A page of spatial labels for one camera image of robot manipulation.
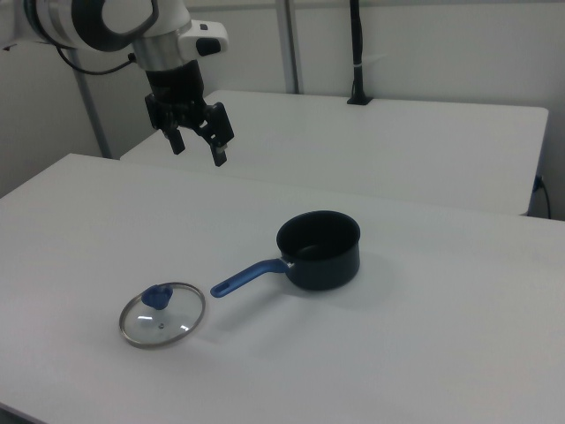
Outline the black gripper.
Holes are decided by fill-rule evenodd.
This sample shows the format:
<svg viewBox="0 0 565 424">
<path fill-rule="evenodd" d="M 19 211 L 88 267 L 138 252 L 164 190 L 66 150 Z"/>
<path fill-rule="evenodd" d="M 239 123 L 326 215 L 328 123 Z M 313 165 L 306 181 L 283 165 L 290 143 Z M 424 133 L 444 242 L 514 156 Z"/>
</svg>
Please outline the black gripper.
<svg viewBox="0 0 565 424">
<path fill-rule="evenodd" d="M 227 162 L 226 148 L 234 138 L 227 111 L 221 102 L 206 105 L 204 83 L 197 61 L 168 71 L 146 71 L 151 94 L 145 97 L 152 127 L 162 131 L 174 155 L 185 150 L 179 126 L 195 128 L 210 146 L 216 167 Z"/>
</svg>

